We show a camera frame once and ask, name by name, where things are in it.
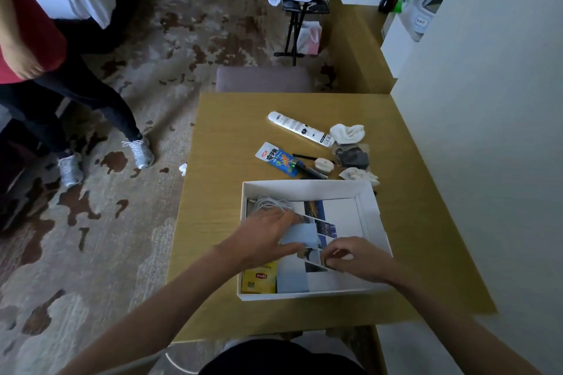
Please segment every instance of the paper bag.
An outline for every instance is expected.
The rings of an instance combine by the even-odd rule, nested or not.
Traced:
[[[323,28],[318,21],[303,21],[303,26],[297,39],[297,52],[305,55],[319,53],[320,35]]]

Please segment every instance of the wooden counter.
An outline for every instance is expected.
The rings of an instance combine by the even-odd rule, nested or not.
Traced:
[[[328,149],[268,122],[278,111],[328,131],[365,125],[377,202],[395,257],[440,297],[473,313],[495,312],[482,279],[389,95],[203,94],[187,163],[168,280],[238,225],[243,181],[289,179],[255,157],[264,142],[330,157]],[[373,325],[417,317],[395,291],[373,295],[243,302],[236,278],[193,315],[176,341]]]

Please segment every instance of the forearm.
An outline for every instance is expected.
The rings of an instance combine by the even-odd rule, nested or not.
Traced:
[[[59,374],[96,374],[166,348],[203,301],[237,271],[235,261],[212,249],[108,329]]]
[[[12,0],[0,0],[0,46],[19,41],[18,19]]]
[[[458,315],[441,305],[406,276],[394,280],[393,286],[424,318],[464,374],[539,374],[469,315]]]

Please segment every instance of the red shirt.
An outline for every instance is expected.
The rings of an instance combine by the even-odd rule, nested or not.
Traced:
[[[60,67],[67,57],[67,40],[35,0],[12,0],[20,36],[45,71]],[[4,61],[0,48],[0,84],[22,82]]]

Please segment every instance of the hand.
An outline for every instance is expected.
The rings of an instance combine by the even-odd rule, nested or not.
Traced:
[[[287,229],[299,222],[293,211],[280,208],[256,211],[216,245],[216,249],[224,258],[234,261],[238,272],[260,267],[304,248],[301,243],[278,243]]]
[[[10,70],[20,79],[34,79],[44,72],[33,52],[23,42],[3,44],[2,55]]]
[[[354,258],[342,257],[351,255]],[[401,267],[387,252],[362,237],[341,237],[328,244],[321,258],[339,272],[349,272],[370,282],[395,283],[402,274]]]

